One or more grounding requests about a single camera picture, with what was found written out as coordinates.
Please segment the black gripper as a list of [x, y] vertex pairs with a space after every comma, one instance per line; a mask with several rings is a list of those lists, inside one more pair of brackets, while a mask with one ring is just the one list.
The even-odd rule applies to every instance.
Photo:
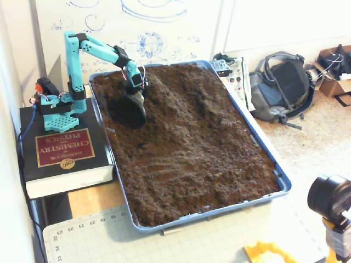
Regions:
[[147, 79], [144, 79], [143, 87], [141, 85], [138, 87], [133, 87], [130, 81], [124, 82], [124, 89], [126, 91], [126, 94], [134, 95], [135, 93], [137, 93], [137, 101], [140, 104], [144, 103], [145, 98], [143, 95], [147, 94], [148, 88], [149, 88], [149, 82]]

